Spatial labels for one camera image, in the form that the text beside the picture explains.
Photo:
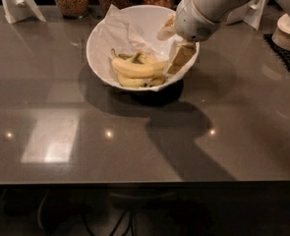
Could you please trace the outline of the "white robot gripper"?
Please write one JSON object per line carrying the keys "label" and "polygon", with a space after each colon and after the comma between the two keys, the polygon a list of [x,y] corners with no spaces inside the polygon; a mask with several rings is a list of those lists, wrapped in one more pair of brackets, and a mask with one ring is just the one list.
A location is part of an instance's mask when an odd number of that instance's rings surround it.
{"label": "white robot gripper", "polygon": [[164,73],[176,75],[197,53],[195,42],[208,40],[219,27],[220,23],[207,19],[200,12],[195,0],[182,0],[176,15],[168,17],[156,36],[159,40],[166,40],[177,33],[186,39],[173,41]]}

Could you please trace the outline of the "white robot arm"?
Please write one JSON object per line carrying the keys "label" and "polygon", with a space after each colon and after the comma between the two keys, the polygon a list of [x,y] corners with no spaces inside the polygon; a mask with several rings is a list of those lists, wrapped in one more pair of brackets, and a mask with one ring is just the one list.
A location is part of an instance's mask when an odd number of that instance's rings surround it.
{"label": "white robot arm", "polygon": [[[171,47],[171,59],[164,69],[165,74],[177,74],[193,57],[187,50],[189,45],[208,40],[228,17],[229,13],[251,0],[181,0],[169,27],[161,29],[159,39],[174,34],[183,38],[179,49]],[[290,0],[275,0],[290,16]]]}

